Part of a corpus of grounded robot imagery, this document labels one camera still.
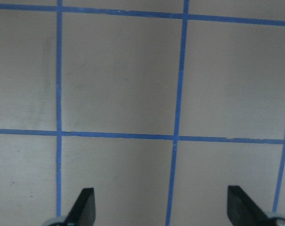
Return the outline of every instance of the horizontal blue line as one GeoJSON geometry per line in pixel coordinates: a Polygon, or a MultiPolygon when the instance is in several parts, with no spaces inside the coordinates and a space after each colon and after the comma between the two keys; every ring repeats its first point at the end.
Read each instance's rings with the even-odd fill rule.
{"type": "Polygon", "coordinates": [[[285,21],[282,20],[264,20],[264,19],[253,19],[253,18],[230,17],[230,16],[207,16],[207,15],[192,15],[192,14],[188,15],[188,17],[189,20],[285,26],[285,21]]]}
{"type": "MultiPolygon", "coordinates": [[[[0,3],[0,9],[50,11],[50,12],[62,11],[70,13],[91,13],[91,14],[108,14],[108,15],[117,15],[117,16],[142,16],[142,17],[155,17],[155,18],[183,19],[183,14],[181,13],[126,11],[118,9],[98,9],[98,8],[81,8],[81,7],[66,7],[66,6],[57,7],[57,6],[17,5],[17,4],[0,3]]],[[[282,20],[266,20],[266,19],[253,19],[253,18],[230,17],[230,16],[207,16],[207,15],[188,14],[188,20],[285,26],[285,21],[282,20]]]]}
{"type": "Polygon", "coordinates": [[[26,130],[26,129],[0,129],[0,134],[56,136],[57,132],[45,131],[45,130],[26,130]]]}
{"type": "Polygon", "coordinates": [[[156,135],[156,134],[65,132],[65,131],[62,132],[62,136],[136,138],[136,139],[155,139],[155,140],[173,140],[174,137],[173,135],[156,135]]]}
{"type": "Polygon", "coordinates": [[[250,143],[250,144],[274,144],[281,145],[284,140],[278,139],[250,139],[250,138],[225,138],[225,137],[190,137],[179,136],[181,141],[203,141],[203,142],[229,142],[229,143],[250,143]]]}

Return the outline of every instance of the vertical blue line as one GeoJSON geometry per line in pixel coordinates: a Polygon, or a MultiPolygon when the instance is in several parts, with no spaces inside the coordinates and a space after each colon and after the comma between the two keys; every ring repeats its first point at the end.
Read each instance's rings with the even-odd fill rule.
{"type": "Polygon", "coordinates": [[[282,157],[280,160],[277,184],[276,184],[274,201],[273,201],[273,208],[272,208],[273,212],[277,211],[277,205],[278,205],[278,199],[279,199],[280,189],[281,189],[282,180],[283,180],[284,168],[285,168],[285,139],[284,139],[284,144],[283,144],[282,157]]]}
{"type": "Polygon", "coordinates": [[[179,60],[179,72],[178,72],[173,150],[172,150],[172,160],[171,160],[168,201],[167,201],[167,209],[166,209],[166,226],[169,226],[171,223],[172,202],[173,202],[173,192],[174,192],[174,178],[175,178],[175,170],[176,170],[177,147],[178,147],[178,140],[179,140],[179,124],[180,124],[180,111],[181,111],[181,100],[182,100],[182,85],[183,85],[183,71],[184,71],[184,58],[185,58],[185,46],[186,46],[186,33],[187,33],[187,25],[188,25],[189,1],[190,0],[184,0],[184,6],[183,6],[183,20],[182,20],[182,31],[181,31],[180,60],[179,60]]]}
{"type": "Polygon", "coordinates": [[[62,0],[57,0],[57,50],[56,50],[56,215],[61,215],[61,152],[62,152],[62,116],[61,116],[61,67],[62,67],[62,0]]]}

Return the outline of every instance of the blue line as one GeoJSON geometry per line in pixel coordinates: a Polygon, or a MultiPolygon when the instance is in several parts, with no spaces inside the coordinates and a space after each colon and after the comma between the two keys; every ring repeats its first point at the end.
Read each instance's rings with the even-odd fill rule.
{"type": "MultiPolygon", "coordinates": [[[[62,0],[57,0],[58,8],[62,0]]],[[[62,160],[62,113],[61,113],[61,68],[62,68],[62,12],[57,12],[57,49],[56,49],[56,122],[57,122],[57,149],[56,149],[56,215],[61,215],[61,160],[62,160]]]]}
{"type": "Polygon", "coordinates": [[[207,16],[207,15],[188,15],[189,20],[202,20],[202,21],[215,21],[215,22],[227,22],[227,23],[239,23],[239,24],[260,24],[260,25],[272,25],[272,26],[284,26],[285,21],[282,20],[264,20],[264,19],[252,19],[230,16],[207,16]]]}
{"type": "Polygon", "coordinates": [[[179,136],[179,140],[181,141],[203,141],[203,142],[248,143],[248,144],[274,144],[274,145],[282,145],[284,143],[283,140],[278,140],[278,139],[191,137],[191,136],[179,136]]]}
{"type": "MultiPolygon", "coordinates": [[[[60,12],[70,12],[70,13],[107,14],[107,15],[117,15],[117,16],[142,16],[142,17],[170,18],[170,19],[183,19],[184,17],[184,14],[180,13],[126,11],[118,9],[81,8],[81,7],[67,7],[67,6],[65,7],[61,6],[60,8],[58,8],[57,6],[17,5],[17,4],[1,4],[1,3],[0,3],[0,9],[49,11],[49,12],[60,11],[60,12]]],[[[266,20],[266,19],[253,19],[253,18],[241,18],[241,17],[230,17],[230,16],[209,16],[209,15],[195,15],[195,14],[188,14],[187,19],[285,27],[285,21],[282,20],[266,20]]]]}
{"type": "Polygon", "coordinates": [[[56,136],[57,132],[47,130],[0,129],[0,134],[56,136]]]}
{"type": "Polygon", "coordinates": [[[277,205],[278,205],[280,189],[281,189],[282,180],[283,180],[284,168],[285,168],[285,143],[284,143],[284,146],[283,146],[282,157],[281,157],[280,165],[279,165],[279,171],[278,171],[278,177],[277,177],[277,185],[276,185],[276,189],[275,189],[273,208],[272,208],[273,212],[277,211],[277,205]]]}
{"type": "Polygon", "coordinates": [[[187,33],[187,25],[188,25],[188,13],[189,13],[189,0],[184,0],[179,71],[178,71],[178,85],[177,85],[177,99],[176,99],[176,111],[175,111],[175,124],[174,124],[174,139],[173,139],[168,201],[167,201],[167,208],[166,208],[166,226],[170,226],[171,214],[172,214],[174,179],[175,179],[175,171],[176,171],[177,147],[178,147],[178,139],[179,139],[179,124],[180,124],[180,114],[181,114],[183,71],[184,71],[184,59],[185,59],[185,47],[186,47],[186,33],[187,33]]]}
{"type": "Polygon", "coordinates": [[[173,135],[157,134],[131,134],[131,133],[100,133],[100,132],[62,132],[62,136],[78,137],[107,137],[107,138],[135,138],[135,139],[154,139],[154,140],[173,140],[173,135]]]}

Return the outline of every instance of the black object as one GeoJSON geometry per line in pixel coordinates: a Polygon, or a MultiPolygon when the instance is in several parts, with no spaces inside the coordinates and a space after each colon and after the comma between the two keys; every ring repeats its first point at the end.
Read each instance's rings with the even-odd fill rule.
{"type": "Polygon", "coordinates": [[[49,226],[93,226],[95,222],[95,193],[93,188],[84,188],[63,223],[49,226]]]}
{"type": "Polygon", "coordinates": [[[269,218],[240,186],[228,186],[227,216],[233,226],[285,226],[285,218],[269,218]]]}

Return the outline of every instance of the blue grid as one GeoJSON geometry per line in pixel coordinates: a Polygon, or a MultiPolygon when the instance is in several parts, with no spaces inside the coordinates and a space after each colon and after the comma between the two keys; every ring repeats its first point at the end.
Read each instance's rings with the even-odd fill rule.
{"type": "Polygon", "coordinates": [[[110,138],[135,138],[135,139],[162,139],[173,141],[172,161],[170,171],[169,193],[166,210],[166,226],[170,225],[173,189],[174,189],[174,175],[176,168],[177,145],[178,141],[203,141],[203,142],[229,142],[229,143],[250,143],[250,144],[277,144],[283,145],[282,156],[280,160],[277,186],[273,202],[272,211],[277,211],[277,204],[281,189],[285,166],[285,137],[284,139],[251,139],[251,138],[225,138],[225,137],[193,137],[180,136],[180,111],[182,101],[182,84],[184,74],[184,59],[186,46],[187,24],[189,20],[227,22],[227,23],[241,23],[241,24],[260,24],[272,26],[285,26],[285,21],[280,20],[265,20],[253,18],[240,18],[229,16],[208,16],[208,15],[194,15],[189,14],[189,0],[184,0],[183,13],[161,13],[161,12],[146,12],[146,11],[125,11],[117,9],[98,9],[98,8],[80,8],[63,6],[63,0],[57,0],[56,6],[38,6],[38,5],[17,5],[17,4],[0,4],[0,9],[11,10],[29,10],[29,11],[47,11],[57,13],[57,41],[56,41],[56,131],[47,130],[24,130],[24,129],[0,129],[0,134],[12,135],[36,135],[36,136],[56,136],[56,214],[61,215],[61,152],[62,152],[62,136],[78,136],[78,137],[110,137],[110,138]],[[182,36],[181,49],[179,59],[178,72],[178,86],[177,99],[175,110],[174,134],[173,135],[153,135],[153,134],[128,134],[128,133],[104,133],[104,132],[83,132],[62,131],[62,111],[61,111],[61,68],[62,68],[62,14],[63,13],[88,13],[88,14],[107,14],[117,16],[140,16],[140,17],[156,17],[156,18],[170,18],[182,20],[182,36]]]}

